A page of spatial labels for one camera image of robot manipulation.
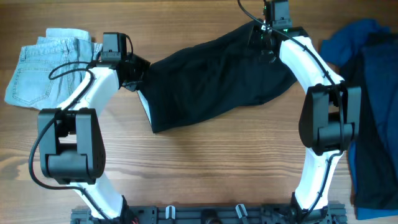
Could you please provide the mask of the black shorts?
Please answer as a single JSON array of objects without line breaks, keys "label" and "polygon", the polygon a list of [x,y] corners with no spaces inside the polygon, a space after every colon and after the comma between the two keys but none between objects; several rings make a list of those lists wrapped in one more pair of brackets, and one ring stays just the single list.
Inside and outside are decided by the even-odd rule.
[{"label": "black shorts", "polygon": [[153,63],[140,91],[153,133],[206,121],[239,106],[263,105],[296,78],[261,44],[248,22],[215,40]]}]

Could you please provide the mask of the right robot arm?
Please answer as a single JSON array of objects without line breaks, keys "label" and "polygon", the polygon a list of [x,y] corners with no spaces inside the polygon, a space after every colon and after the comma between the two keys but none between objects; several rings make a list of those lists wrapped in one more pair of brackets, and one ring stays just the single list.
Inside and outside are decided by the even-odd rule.
[{"label": "right robot arm", "polygon": [[359,133],[360,87],[347,87],[315,50],[302,27],[293,27],[288,1],[264,1],[261,41],[293,73],[305,92],[298,122],[305,160],[290,205],[272,212],[286,223],[338,223],[342,205],[328,203],[338,161]]}]

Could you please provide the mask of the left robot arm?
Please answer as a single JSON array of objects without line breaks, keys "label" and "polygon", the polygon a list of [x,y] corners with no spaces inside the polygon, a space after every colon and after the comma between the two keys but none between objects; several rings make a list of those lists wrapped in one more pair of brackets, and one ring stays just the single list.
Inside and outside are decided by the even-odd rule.
[{"label": "left robot arm", "polygon": [[88,223],[138,223],[126,199],[104,173],[106,151],[98,116],[120,88],[139,91],[150,62],[135,55],[128,35],[103,34],[100,57],[77,62],[85,78],[72,95],[38,115],[29,174],[49,190],[74,190],[89,207]]}]

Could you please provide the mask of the folded light blue jeans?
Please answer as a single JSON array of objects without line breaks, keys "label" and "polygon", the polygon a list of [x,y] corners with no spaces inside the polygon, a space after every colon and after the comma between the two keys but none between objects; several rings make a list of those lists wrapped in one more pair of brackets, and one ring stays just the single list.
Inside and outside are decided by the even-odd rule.
[{"label": "folded light blue jeans", "polygon": [[84,62],[99,57],[103,45],[92,41],[89,32],[80,29],[48,28],[35,45],[21,48],[18,64],[6,88],[4,101],[9,105],[55,108],[65,101],[84,79],[84,72],[58,74],[84,68]]}]

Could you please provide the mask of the blue polo shirt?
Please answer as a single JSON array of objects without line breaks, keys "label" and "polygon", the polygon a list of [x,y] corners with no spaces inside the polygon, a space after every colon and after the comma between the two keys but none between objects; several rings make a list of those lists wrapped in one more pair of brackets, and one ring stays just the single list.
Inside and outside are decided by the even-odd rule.
[{"label": "blue polo shirt", "polygon": [[[383,27],[379,25],[379,23],[374,19],[363,19],[347,25],[346,27],[336,32],[330,39],[324,40],[321,45],[320,56],[324,59],[324,61],[336,65],[340,69],[349,59],[353,58],[359,52],[360,48],[368,40],[369,35],[373,33],[396,34],[392,33],[388,27]],[[348,151],[348,161],[349,161],[350,172],[352,172],[353,169],[350,165],[351,157],[349,151]],[[355,182],[353,180],[352,173],[351,173],[351,178],[355,190],[354,186]],[[397,209],[382,210],[382,209],[360,208],[357,207],[355,204],[354,207],[355,207],[356,218],[358,220],[367,220],[372,218],[397,215]]]}]

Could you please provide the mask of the dark navy pants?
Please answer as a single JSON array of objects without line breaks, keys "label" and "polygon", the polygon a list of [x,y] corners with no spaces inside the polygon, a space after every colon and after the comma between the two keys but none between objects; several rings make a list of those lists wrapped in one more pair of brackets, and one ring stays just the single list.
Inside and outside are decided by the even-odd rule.
[{"label": "dark navy pants", "polygon": [[397,34],[370,34],[340,73],[360,86],[359,136],[351,145],[354,204],[397,209]]}]

